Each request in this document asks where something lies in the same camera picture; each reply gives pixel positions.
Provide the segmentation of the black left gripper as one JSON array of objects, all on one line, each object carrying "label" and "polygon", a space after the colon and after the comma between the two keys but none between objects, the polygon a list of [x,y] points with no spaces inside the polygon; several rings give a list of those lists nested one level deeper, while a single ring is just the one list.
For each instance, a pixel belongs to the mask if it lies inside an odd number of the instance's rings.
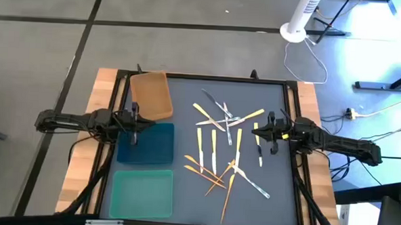
[{"label": "black left gripper", "polygon": [[121,122],[121,127],[125,131],[131,132],[131,145],[138,144],[139,128],[151,128],[156,125],[155,121],[139,118],[139,106],[137,102],[131,103],[131,111],[122,110],[117,114],[117,118]]}]

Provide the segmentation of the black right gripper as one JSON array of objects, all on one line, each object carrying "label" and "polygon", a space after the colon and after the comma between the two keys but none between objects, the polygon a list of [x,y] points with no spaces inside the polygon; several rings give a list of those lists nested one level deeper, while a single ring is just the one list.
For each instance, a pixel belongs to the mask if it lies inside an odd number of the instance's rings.
[{"label": "black right gripper", "polygon": [[272,142],[270,152],[272,155],[275,155],[278,153],[277,140],[283,140],[283,135],[290,131],[291,126],[288,123],[285,123],[284,119],[276,119],[274,112],[270,112],[270,123],[272,124],[272,128],[265,125],[253,129],[252,134],[259,137],[270,137]]}]

